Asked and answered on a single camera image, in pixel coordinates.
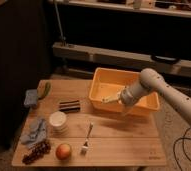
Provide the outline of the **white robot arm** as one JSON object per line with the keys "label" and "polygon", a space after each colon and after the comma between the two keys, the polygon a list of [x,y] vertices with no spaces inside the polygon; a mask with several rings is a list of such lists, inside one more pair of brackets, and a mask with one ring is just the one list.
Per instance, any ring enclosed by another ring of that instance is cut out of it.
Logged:
{"label": "white robot arm", "polygon": [[157,92],[191,126],[191,98],[166,83],[164,78],[151,68],[143,69],[139,79],[120,93],[126,107],[134,106],[142,97]]}

